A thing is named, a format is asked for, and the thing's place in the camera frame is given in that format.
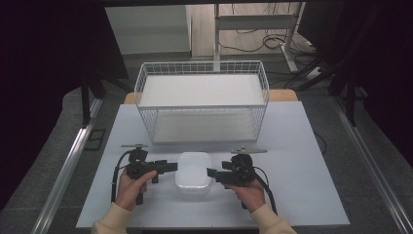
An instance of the human hand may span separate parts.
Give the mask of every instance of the human hand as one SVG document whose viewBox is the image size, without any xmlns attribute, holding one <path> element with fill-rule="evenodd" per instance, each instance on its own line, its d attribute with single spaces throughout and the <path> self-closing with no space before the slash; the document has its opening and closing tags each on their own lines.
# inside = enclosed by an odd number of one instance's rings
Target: human hand
<svg viewBox="0 0 413 234">
<path fill-rule="evenodd" d="M 149 172 L 137 180 L 131 179 L 126 170 L 121 174 L 118 188 L 118 197 L 115 204 L 128 211 L 133 211 L 136 206 L 136 197 L 147 190 L 146 181 L 155 177 L 156 171 Z"/>
<path fill-rule="evenodd" d="M 245 187 L 234 184 L 223 185 L 235 191 L 238 199 L 244 203 L 251 214 L 265 204 L 264 187 L 256 179 Z"/>
</svg>

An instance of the white wall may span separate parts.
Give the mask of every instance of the white wall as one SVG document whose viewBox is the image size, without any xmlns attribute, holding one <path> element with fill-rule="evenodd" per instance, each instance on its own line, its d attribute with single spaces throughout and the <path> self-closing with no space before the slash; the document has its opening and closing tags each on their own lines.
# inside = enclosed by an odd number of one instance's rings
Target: white wall
<svg viewBox="0 0 413 234">
<path fill-rule="evenodd" d="M 185 6 L 105 10 L 122 55 L 190 51 Z"/>
</svg>

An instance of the sleeve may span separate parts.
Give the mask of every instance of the sleeve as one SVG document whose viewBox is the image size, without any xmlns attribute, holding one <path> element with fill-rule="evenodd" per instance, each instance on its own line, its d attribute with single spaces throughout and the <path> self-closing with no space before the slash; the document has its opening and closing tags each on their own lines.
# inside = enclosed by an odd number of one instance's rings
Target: sleeve
<svg viewBox="0 0 413 234">
<path fill-rule="evenodd" d="M 125 234 L 130 218 L 130 211 L 112 203 L 103 219 L 94 222 L 92 234 Z"/>
<path fill-rule="evenodd" d="M 296 234 L 285 218 L 278 217 L 268 204 L 251 214 L 262 234 Z"/>
</svg>

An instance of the wire basket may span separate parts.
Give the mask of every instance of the wire basket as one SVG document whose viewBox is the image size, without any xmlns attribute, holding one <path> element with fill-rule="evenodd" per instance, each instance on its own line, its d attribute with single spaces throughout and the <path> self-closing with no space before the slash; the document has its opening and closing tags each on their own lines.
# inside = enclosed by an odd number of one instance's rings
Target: wire basket
<svg viewBox="0 0 413 234">
<path fill-rule="evenodd" d="M 269 98 L 261 61 L 145 62 L 134 88 L 153 143 L 256 141 Z"/>
</svg>

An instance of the black controller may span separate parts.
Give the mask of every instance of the black controller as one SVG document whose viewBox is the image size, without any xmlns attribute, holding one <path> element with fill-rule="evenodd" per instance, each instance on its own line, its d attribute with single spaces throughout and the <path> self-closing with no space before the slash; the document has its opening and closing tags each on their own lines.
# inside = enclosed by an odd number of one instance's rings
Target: black controller
<svg viewBox="0 0 413 234">
<path fill-rule="evenodd" d="M 252 159 L 249 154 L 237 154 L 231 158 L 231 162 L 222 162 L 222 169 L 230 170 L 231 172 L 218 172 L 215 169 L 206 169 L 206 174 L 209 177 L 215 178 L 217 182 L 226 184 L 235 184 L 237 186 L 247 186 L 255 180 L 255 170 L 252 167 Z"/>
<path fill-rule="evenodd" d="M 264 187 L 265 191 L 267 192 L 274 213 L 277 213 L 273 193 L 270 190 L 269 185 L 265 183 L 264 180 L 255 172 L 254 167 L 252 165 L 252 158 L 249 155 L 252 153 L 265 152 L 267 152 L 267 150 L 245 148 L 233 150 L 231 151 L 231 153 L 236 153 L 237 155 L 231 158 L 231 162 L 222 162 L 222 169 L 229 171 L 219 172 L 218 170 L 207 168 L 206 174 L 209 177 L 215 178 L 217 182 L 224 184 L 235 184 L 237 186 L 248 186 L 249 183 L 257 179 L 258 182 Z M 243 209 L 246 209 L 244 203 L 242 203 L 242 207 Z"/>
<path fill-rule="evenodd" d="M 145 150 L 142 150 L 142 147 L 146 147 L 146 145 L 143 145 L 143 144 L 125 145 L 125 146 L 123 145 L 123 147 L 135 147 L 135 149 L 130 150 L 126 152 L 125 154 L 123 154 L 121 159 L 118 162 L 117 167 L 115 168 L 115 173 L 113 175 L 114 182 L 112 182 L 112 202 L 115 201 L 115 197 L 116 197 L 116 184 L 117 184 L 117 179 L 118 179 L 118 172 L 120 169 L 119 167 L 122 162 L 122 159 L 127 154 L 130 155 L 129 156 L 130 163 L 126 165 L 126 170 L 127 170 L 127 175 L 132 179 L 138 179 L 149 172 L 156 171 L 157 174 L 155 175 L 155 177 L 152 178 L 152 183 L 158 183 L 159 175 L 162 175 L 164 173 L 176 172 L 178 170 L 177 163 L 168 163 L 167 160 L 145 162 L 148 152 Z M 143 204 L 143 193 L 139 193 L 139 195 L 136 197 L 136 204 L 137 205 Z"/>
</svg>

